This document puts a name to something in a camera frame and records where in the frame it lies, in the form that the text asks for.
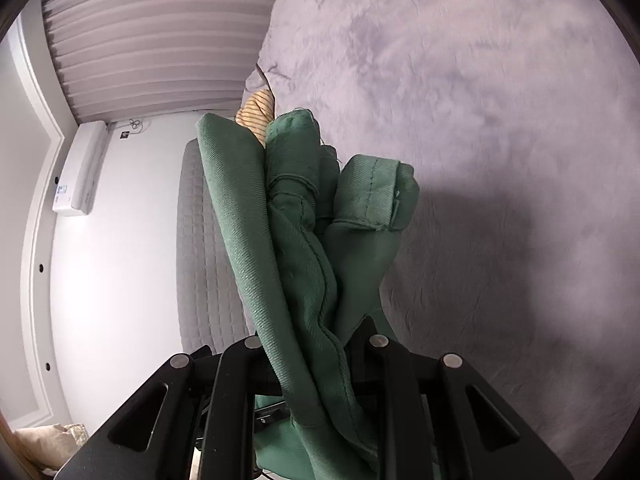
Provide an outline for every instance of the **white air conditioner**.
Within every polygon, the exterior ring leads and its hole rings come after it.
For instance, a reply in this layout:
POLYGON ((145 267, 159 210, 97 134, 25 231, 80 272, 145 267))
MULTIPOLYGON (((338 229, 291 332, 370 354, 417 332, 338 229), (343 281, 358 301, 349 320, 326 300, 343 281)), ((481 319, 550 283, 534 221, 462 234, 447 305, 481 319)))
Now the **white air conditioner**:
POLYGON ((80 124, 56 188, 53 211, 60 216, 86 215, 98 179, 98 166, 109 134, 103 121, 80 124))

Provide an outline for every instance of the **bed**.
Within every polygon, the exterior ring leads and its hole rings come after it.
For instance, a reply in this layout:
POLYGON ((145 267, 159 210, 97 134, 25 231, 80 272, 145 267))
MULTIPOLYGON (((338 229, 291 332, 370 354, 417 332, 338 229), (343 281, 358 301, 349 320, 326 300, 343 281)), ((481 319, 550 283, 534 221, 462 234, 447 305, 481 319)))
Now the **bed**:
MULTIPOLYGON (((640 68, 605 7, 276 0, 258 63, 276 113, 309 108, 342 161, 415 167, 421 198, 381 290, 401 342, 466 356, 593 478, 640 404, 640 68)), ((245 98, 263 85, 252 74, 245 98)), ((178 262, 199 277, 178 277, 196 304, 180 324, 185 350, 218 350, 246 328, 190 174, 178 262)))

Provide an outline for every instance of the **wall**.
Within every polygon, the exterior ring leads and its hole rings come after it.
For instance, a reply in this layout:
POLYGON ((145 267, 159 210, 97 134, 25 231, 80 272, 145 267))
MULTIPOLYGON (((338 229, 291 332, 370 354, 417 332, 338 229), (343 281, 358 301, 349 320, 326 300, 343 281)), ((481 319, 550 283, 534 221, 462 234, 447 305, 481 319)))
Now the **wall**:
POLYGON ((95 431, 172 354, 178 182, 201 113, 143 121, 111 136, 89 215, 58 218, 51 316, 73 421, 95 431))
POLYGON ((11 423, 38 409, 22 339, 20 266, 34 188, 50 144, 22 88, 8 40, 0 43, 0 411, 11 423))

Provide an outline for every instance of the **folded green cloth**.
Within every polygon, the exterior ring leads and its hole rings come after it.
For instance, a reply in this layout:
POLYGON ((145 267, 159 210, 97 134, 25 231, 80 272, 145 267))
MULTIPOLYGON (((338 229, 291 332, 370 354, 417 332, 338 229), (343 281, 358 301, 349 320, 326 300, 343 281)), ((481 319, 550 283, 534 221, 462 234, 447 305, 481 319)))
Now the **folded green cloth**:
POLYGON ((213 114, 198 132, 238 289, 292 414, 256 435, 258 464, 292 480, 372 480, 376 428, 344 345, 365 316, 392 336, 378 288, 415 208, 413 170, 357 155, 340 174, 308 110, 271 123, 266 150, 213 114))

